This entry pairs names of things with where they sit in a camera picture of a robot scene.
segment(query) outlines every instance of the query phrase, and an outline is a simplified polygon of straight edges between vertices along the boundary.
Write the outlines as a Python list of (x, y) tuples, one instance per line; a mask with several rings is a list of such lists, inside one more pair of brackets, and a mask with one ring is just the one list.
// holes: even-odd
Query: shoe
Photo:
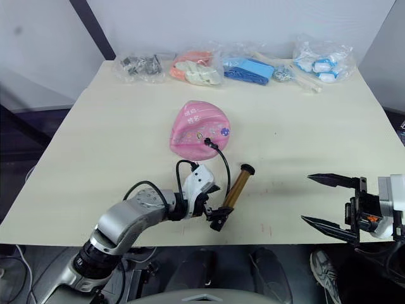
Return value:
[(282, 304), (292, 304), (290, 284), (274, 252), (259, 248), (251, 255), (251, 261), (256, 292)]
[(333, 302), (341, 304), (336, 284), (336, 270), (327, 254), (322, 250), (315, 250), (309, 257), (309, 264), (315, 279), (329, 292)]

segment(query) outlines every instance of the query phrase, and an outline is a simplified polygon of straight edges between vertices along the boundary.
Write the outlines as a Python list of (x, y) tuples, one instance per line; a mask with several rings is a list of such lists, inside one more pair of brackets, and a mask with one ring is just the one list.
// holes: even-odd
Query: sneaker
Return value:
[(325, 288), (335, 304), (341, 304), (336, 284), (336, 270), (329, 257), (322, 250), (315, 250), (309, 257), (312, 273), (315, 279)]

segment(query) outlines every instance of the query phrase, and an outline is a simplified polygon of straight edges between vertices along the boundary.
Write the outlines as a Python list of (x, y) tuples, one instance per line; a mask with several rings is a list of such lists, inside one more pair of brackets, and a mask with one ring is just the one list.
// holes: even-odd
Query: gold cylinder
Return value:
[(234, 207), (236, 201), (241, 194), (247, 180), (251, 175), (254, 175), (254, 168), (248, 164), (243, 164), (240, 167), (241, 171), (238, 178), (235, 181), (235, 184), (232, 186), (231, 190), (228, 193), (227, 198), (223, 202), (223, 207)]

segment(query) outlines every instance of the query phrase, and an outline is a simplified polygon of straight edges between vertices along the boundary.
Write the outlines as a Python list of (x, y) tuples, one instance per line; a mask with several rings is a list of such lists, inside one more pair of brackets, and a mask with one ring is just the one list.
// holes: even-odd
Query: plastic bag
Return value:
[(154, 84), (166, 79), (173, 53), (132, 53), (117, 56), (114, 74), (125, 82), (143, 80)]
[(258, 60), (272, 65), (275, 70), (273, 78), (278, 82), (294, 81), (304, 89), (319, 93), (322, 91), (322, 85), (312, 79), (308, 74), (300, 71), (296, 66), (289, 63), (287, 60), (282, 60), (267, 53), (261, 53), (258, 51), (252, 51), (252, 56)]
[(255, 44), (234, 43), (223, 47), (222, 64), (224, 75), (228, 78), (252, 82), (265, 86), (271, 79), (274, 66), (253, 58)]
[(356, 69), (353, 48), (300, 35), (293, 52), (294, 64), (328, 83), (348, 78)]
[(197, 86), (218, 86), (223, 82), (220, 55), (204, 48), (188, 50), (174, 59), (170, 75)]

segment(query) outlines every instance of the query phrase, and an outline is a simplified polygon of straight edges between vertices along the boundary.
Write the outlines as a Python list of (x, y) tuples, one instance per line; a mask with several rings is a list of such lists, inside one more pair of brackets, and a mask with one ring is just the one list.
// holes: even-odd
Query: pink bag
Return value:
[(205, 138), (209, 137), (222, 150), (229, 134), (229, 120), (218, 107), (205, 101), (189, 101), (171, 130), (170, 149), (188, 160), (207, 160), (218, 153), (204, 144)]

